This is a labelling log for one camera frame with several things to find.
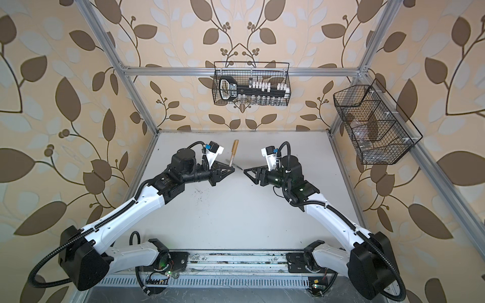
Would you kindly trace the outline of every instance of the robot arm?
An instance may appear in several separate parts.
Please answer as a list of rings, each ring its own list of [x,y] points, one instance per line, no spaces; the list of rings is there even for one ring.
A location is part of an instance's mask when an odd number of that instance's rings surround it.
[[[191,149],[197,144],[202,145],[202,164],[197,164],[195,152]],[[215,142],[196,142],[177,151],[167,168],[153,179],[144,181],[134,197],[79,230],[71,226],[62,232],[61,246],[34,267],[29,274],[29,284],[46,288],[73,282],[79,290],[86,290],[107,274],[127,268],[154,265],[162,269],[169,255],[168,248],[158,239],[119,248],[110,245],[146,215],[182,193],[186,183],[207,180],[215,186],[233,173],[233,167],[215,161],[223,150]],[[40,268],[57,254],[59,264],[69,279],[49,283],[36,281],[35,275]]]
[[[281,157],[284,146],[288,155]],[[330,268],[348,277],[366,299],[382,293],[395,301],[403,301],[405,287],[387,237],[380,232],[374,235],[336,210],[318,188],[305,180],[298,158],[290,154],[288,142],[279,149],[263,148],[261,153],[268,166],[245,169],[244,174],[255,184],[281,188],[291,206],[299,207],[318,220],[344,248],[331,247],[321,240],[313,242],[304,249],[307,270],[318,272]],[[398,282],[399,296],[384,291],[394,281]]]

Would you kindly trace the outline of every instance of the wooden handle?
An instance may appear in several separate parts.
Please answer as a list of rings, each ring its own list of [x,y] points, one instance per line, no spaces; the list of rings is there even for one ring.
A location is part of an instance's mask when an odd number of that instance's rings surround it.
[[[232,154],[233,155],[236,154],[236,149],[238,149],[238,143],[239,143],[239,140],[234,140],[234,144],[232,145]]]

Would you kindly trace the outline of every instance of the wire basket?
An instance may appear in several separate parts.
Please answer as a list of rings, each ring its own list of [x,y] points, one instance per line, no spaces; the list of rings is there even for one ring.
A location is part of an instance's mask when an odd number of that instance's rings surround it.
[[[289,67],[283,62],[214,62],[214,104],[287,106]]]
[[[392,96],[396,109],[389,109],[382,101],[383,90],[374,80],[371,85],[354,85],[334,94],[335,108],[362,164],[395,164],[422,139]],[[408,133],[396,115],[409,121],[419,135]]]

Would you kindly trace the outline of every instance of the white table surface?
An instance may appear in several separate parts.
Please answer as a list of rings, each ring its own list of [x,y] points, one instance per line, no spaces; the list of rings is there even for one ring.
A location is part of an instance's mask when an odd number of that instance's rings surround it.
[[[324,132],[161,133],[142,180],[162,172],[178,149],[195,141],[223,146],[224,153],[217,160],[225,162],[235,139],[239,139],[239,146],[234,163],[243,169],[266,165],[262,148],[290,142],[291,154],[302,164],[305,179],[357,222]],[[200,146],[194,150],[200,163]],[[303,249],[318,239],[341,247],[316,219],[277,197],[272,186],[255,185],[237,168],[215,187],[207,181],[186,184],[183,193],[146,216],[118,241],[127,243],[133,230],[140,232],[142,242],[158,238],[169,249]]]

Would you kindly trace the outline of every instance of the floral wallpaper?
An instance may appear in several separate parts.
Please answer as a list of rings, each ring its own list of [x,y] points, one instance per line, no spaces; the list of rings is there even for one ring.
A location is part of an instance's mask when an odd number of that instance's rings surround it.
[[[391,241],[409,302],[483,301],[485,263],[412,156],[364,166],[345,130],[335,139],[369,229]]]
[[[357,67],[383,0],[92,0],[127,66]]]
[[[371,66],[485,220],[485,1],[405,1]]]
[[[227,105],[212,99],[212,78],[139,76],[135,85],[159,129],[310,130],[330,128],[337,112],[332,94],[345,77],[295,77],[288,106]],[[138,115],[134,112],[136,123]]]
[[[0,1],[0,286],[4,302],[67,302],[27,275],[120,205],[151,133],[73,1]],[[39,281],[66,277],[49,262]]]
[[[484,12],[478,0],[405,0],[370,69],[482,220]],[[412,156],[364,166],[343,126],[336,140],[370,230],[391,240],[410,303],[483,301],[485,263]]]

